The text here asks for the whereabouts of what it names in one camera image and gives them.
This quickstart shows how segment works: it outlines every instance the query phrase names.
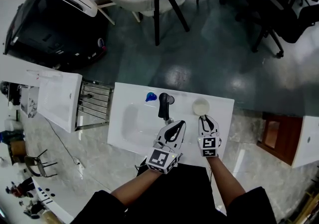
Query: sink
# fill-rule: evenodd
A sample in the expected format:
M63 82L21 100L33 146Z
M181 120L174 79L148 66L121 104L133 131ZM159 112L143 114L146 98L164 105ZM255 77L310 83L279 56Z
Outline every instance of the sink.
M82 76L58 71L41 71L37 111L67 132L75 130Z
M153 92L157 97L167 93L175 98L169 106L169 117L174 121L184 120L186 132L181 146L183 156L180 163L208 167L197 146L198 116L193 113L192 104L198 98L205 98L210 104L211 116L219 124L222 143L218 155L222 159L232 118L234 100L195 93L165 90L147 86L115 83L110 114L108 143L140 155L146 156L160 129L165 126L158 117L160 102L146 102L146 96Z

